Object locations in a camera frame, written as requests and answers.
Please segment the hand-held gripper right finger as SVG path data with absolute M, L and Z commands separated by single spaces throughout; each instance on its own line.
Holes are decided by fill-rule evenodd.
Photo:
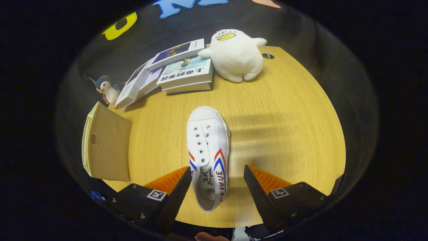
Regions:
M 251 165 L 244 167 L 244 180 L 267 229 L 292 228 L 330 201 L 306 182 L 292 184 Z

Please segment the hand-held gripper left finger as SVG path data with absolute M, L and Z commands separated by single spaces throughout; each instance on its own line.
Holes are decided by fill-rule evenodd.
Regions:
M 176 220 L 192 181 L 184 166 L 146 185 L 132 183 L 112 195 L 110 208 L 150 232 L 168 233 Z

